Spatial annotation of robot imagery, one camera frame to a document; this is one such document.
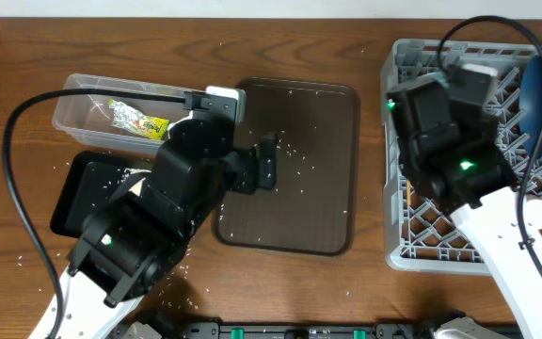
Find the yellow silver snack wrapper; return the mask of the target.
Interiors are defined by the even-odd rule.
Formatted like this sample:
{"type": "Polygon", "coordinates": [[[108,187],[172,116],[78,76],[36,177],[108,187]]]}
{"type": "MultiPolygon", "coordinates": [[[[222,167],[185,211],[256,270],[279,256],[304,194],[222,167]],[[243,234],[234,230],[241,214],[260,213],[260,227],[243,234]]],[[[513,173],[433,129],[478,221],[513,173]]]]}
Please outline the yellow silver snack wrapper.
{"type": "Polygon", "coordinates": [[[147,116],[124,102],[110,99],[108,107],[113,110],[112,126],[148,139],[162,140],[170,121],[147,116]]]}

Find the pink white cup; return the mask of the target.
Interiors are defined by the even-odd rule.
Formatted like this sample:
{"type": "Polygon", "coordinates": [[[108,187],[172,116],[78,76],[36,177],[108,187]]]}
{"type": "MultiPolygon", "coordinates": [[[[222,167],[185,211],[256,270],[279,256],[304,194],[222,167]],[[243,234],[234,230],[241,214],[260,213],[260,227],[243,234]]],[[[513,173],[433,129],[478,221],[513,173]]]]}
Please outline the pink white cup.
{"type": "Polygon", "coordinates": [[[542,199],[526,195],[523,214],[528,225],[535,227],[537,230],[542,229],[542,199]]]}

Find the white napkin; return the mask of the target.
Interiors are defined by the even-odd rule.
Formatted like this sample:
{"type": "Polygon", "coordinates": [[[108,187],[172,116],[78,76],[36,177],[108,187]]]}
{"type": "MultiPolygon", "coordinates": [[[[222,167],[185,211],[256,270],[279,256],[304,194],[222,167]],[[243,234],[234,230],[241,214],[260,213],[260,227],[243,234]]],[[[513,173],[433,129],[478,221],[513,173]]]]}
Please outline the white napkin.
{"type": "Polygon", "coordinates": [[[182,122],[184,121],[190,121],[192,120],[194,117],[194,111],[193,110],[190,110],[188,115],[175,121],[175,122],[171,122],[168,127],[167,127],[167,132],[166,132],[166,136],[167,136],[167,140],[170,140],[172,139],[172,134],[173,134],[173,130],[179,125],[181,124],[182,122]]]}

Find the wooden chopstick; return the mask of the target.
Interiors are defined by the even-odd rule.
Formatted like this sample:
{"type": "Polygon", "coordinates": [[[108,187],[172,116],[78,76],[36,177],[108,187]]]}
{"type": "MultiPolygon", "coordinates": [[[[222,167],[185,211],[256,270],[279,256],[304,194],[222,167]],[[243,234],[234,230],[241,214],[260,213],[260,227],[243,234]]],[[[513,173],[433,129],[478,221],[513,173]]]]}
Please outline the wooden chopstick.
{"type": "Polygon", "coordinates": [[[406,204],[407,204],[407,207],[410,207],[412,205],[411,196],[412,196],[412,185],[409,182],[409,180],[407,180],[406,181],[406,204]]]}

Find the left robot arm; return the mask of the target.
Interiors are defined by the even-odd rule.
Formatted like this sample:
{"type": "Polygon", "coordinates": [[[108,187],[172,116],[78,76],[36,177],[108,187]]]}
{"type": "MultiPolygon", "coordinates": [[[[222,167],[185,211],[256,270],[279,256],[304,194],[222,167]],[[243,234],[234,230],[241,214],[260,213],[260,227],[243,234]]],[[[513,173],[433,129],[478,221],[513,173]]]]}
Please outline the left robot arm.
{"type": "Polygon", "coordinates": [[[190,239],[230,191],[277,181],[278,137],[233,147],[234,125],[175,124],[151,169],[84,152],[73,163],[50,227],[73,237],[68,266],[34,338],[105,338],[178,265],[190,239]]]}

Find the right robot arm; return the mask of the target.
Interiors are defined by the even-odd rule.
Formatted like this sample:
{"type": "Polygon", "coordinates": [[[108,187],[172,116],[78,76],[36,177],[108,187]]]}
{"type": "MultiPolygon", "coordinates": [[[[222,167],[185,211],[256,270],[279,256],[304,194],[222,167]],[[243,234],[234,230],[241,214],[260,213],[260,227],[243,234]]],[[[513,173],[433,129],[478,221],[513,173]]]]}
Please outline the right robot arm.
{"type": "Polygon", "coordinates": [[[483,111],[494,79],[436,74],[390,89],[401,172],[479,252],[522,335],[542,338],[542,212],[497,147],[483,111]]]}

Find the grey dishwasher rack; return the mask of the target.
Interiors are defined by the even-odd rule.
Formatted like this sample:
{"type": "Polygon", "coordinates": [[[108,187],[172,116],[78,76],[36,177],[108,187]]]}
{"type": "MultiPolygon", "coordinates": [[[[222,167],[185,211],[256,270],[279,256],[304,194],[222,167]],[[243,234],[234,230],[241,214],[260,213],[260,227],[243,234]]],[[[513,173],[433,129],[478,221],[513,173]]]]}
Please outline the grey dishwasher rack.
{"type": "MultiPolygon", "coordinates": [[[[527,135],[519,130],[524,117],[518,108],[519,84],[526,64],[535,55],[532,45],[450,41],[443,51],[434,40],[397,40],[380,73],[380,92],[408,80],[437,71],[437,61],[472,63],[498,70],[497,88],[485,111],[498,120],[496,144],[520,175],[527,163],[523,144],[527,135]]],[[[396,270],[485,275],[480,254],[441,214],[436,203],[419,196],[412,187],[407,207],[407,178],[399,170],[399,148],[387,107],[381,109],[386,139],[386,180],[383,189],[386,261],[396,270]]],[[[542,199],[542,160],[533,170],[529,193],[542,199]]]]}

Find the dark brown serving tray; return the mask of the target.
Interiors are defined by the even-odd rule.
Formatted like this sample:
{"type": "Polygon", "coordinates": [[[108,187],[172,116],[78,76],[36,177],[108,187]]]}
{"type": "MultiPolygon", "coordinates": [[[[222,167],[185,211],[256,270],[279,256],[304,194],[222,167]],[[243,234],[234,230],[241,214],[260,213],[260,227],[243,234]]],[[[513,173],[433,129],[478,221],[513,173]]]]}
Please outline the dark brown serving tray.
{"type": "Polygon", "coordinates": [[[348,86],[249,77],[235,144],[278,135],[277,184],[230,193],[212,224],[232,246],[338,256],[350,247],[359,150],[360,98],[348,86]]]}

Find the black rectangular tray bin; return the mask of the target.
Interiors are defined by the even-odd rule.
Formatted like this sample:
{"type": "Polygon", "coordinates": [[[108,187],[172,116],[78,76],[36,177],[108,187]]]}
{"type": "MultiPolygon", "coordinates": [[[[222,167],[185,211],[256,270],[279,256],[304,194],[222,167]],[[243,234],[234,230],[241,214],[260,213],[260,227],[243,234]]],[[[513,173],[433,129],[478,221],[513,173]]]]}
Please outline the black rectangular tray bin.
{"type": "Polygon", "coordinates": [[[84,151],[72,161],[51,218],[54,234],[78,238],[84,219],[134,186],[152,162],[84,151]]]}

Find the clear plastic container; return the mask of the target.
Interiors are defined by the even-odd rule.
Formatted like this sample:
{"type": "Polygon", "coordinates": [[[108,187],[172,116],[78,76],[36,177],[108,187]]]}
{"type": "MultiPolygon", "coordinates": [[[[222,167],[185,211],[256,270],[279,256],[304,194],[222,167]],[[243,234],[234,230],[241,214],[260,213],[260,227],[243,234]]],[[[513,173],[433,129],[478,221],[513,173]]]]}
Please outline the clear plastic container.
{"type": "MultiPolygon", "coordinates": [[[[147,82],[75,73],[68,77],[65,89],[110,89],[141,94],[182,97],[186,88],[147,82]]],[[[160,140],[132,134],[113,125],[114,110],[109,96],[76,95],[58,100],[52,125],[84,145],[115,151],[156,154],[160,140]]]]}

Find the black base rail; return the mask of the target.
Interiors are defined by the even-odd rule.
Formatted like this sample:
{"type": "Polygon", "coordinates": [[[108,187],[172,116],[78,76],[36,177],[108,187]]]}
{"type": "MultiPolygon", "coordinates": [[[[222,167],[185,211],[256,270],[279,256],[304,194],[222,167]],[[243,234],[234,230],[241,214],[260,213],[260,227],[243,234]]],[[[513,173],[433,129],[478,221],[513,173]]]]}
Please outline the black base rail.
{"type": "Polygon", "coordinates": [[[417,339],[417,338],[507,338],[522,336],[516,326],[483,327],[461,312],[422,323],[379,322],[375,324],[265,324],[175,320],[159,312],[137,314],[107,336],[113,339],[417,339]]]}

